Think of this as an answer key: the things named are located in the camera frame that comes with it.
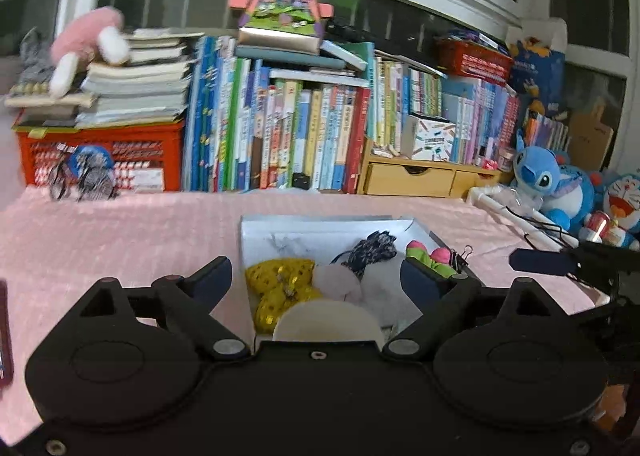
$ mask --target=blue plush toy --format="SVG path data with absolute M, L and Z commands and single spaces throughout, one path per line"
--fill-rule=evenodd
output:
M 530 198 L 549 196 L 560 181 L 560 168 L 554 154 L 544 147 L 524 147 L 520 135 L 516 140 L 518 154 L 513 162 L 514 186 Z
M 545 197 L 540 211 L 577 237 L 584 217 L 594 208 L 594 185 L 590 176 L 576 166 L 560 165 L 559 169 L 558 187 Z

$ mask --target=red notebook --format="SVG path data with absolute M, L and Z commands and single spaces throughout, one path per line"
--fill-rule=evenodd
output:
M 349 136 L 349 149 L 347 150 L 347 161 L 344 167 L 343 192 L 356 194 L 358 186 L 358 175 L 360 171 L 360 159 L 364 147 L 364 131 L 367 127 L 367 110 L 369 109 L 369 98 L 371 91 L 369 88 L 358 88 L 356 93 L 355 112 Z

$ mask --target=wooden drawer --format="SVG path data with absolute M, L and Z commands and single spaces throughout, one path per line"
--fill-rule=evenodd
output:
M 500 171 L 494 174 L 484 174 L 479 172 L 456 171 L 456 175 L 451 185 L 450 197 L 465 198 L 466 193 L 473 187 L 484 187 L 485 185 L 495 185 L 500 178 Z
M 453 177 L 451 169 L 370 163 L 364 192 L 388 196 L 447 197 Z

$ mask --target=sticker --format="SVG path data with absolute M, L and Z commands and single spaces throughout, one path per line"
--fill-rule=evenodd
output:
M 130 186 L 136 192 L 164 191 L 164 169 L 131 169 Z
M 45 135 L 47 134 L 47 129 L 44 128 L 36 128 L 36 129 L 31 129 L 31 131 L 29 131 L 29 134 L 27 135 L 28 138 L 35 138 L 37 140 L 41 140 L 45 137 Z

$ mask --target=wooden drawer organizer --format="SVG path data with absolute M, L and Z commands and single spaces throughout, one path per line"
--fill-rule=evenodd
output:
M 370 151 L 367 142 L 358 194 L 464 198 L 472 187 L 496 185 L 501 175 L 474 165 L 383 158 Z

